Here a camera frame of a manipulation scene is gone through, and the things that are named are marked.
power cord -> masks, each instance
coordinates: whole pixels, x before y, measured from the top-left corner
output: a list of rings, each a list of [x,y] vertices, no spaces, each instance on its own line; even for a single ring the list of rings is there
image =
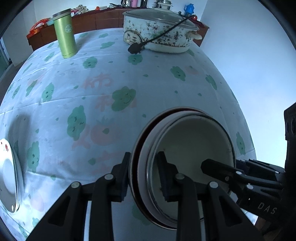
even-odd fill
[[[128,51],[131,53],[131,54],[137,54],[137,53],[140,53],[141,52],[141,49],[148,43],[151,43],[152,41],[164,36],[165,34],[167,34],[168,32],[172,31],[175,27],[178,27],[180,24],[182,24],[183,22],[185,22],[186,20],[190,19],[194,17],[194,15],[192,16],[188,16],[186,17],[185,19],[183,19],[181,22],[177,23],[176,25],[174,25],[173,27],[171,27],[170,29],[168,29],[167,31],[163,32],[162,34],[158,35],[157,37],[153,38],[153,39],[150,39],[146,42],[143,42],[143,43],[133,43],[129,48],[128,48]]]

green cup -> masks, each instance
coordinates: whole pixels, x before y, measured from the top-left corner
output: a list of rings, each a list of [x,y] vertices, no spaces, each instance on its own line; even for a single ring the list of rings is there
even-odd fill
[[[72,27],[71,9],[58,12],[52,17],[61,53],[64,58],[70,58],[78,52]]]

table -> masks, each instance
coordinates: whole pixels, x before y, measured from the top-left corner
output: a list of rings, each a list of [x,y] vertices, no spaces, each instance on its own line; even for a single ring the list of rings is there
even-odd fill
[[[256,158],[234,94],[196,44],[182,54],[143,50],[131,55],[122,28],[76,34],[75,39],[79,51],[69,59],[63,59],[57,41],[34,51],[0,106],[0,137],[17,152],[24,178],[18,212],[0,208],[17,240],[26,239],[73,181],[87,184],[109,173],[164,110],[205,111],[226,129],[237,159]],[[120,100],[126,93],[132,99],[128,104]],[[112,208],[115,240],[175,240],[175,231],[143,216],[130,190]]]

kettle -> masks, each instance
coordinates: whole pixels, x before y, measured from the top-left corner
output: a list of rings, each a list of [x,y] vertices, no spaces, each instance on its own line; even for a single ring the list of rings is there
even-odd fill
[[[123,7],[130,7],[131,6],[131,0],[121,0],[121,5]]]
[[[189,17],[194,13],[194,6],[192,3],[190,3],[189,5],[185,5],[184,7],[184,11],[185,11],[185,17]]]

white plate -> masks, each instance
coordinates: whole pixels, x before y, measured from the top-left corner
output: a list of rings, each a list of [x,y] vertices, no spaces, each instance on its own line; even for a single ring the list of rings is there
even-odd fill
[[[18,210],[19,206],[22,203],[22,198],[23,198],[23,194],[24,194],[24,181],[23,181],[23,177],[22,177],[22,169],[20,166],[20,162],[19,159],[17,157],[17,154],[15,153],[15,150],[12,149],[12,153],[14,156],[14,163],[15,163],[15,173],[16,173],[16,185],[17,185],[17,207],[16,207],[16,211]]]
[[[17,207],[17,180],[15,163],[9,142],[0,140],[0,200],[9,212]]]

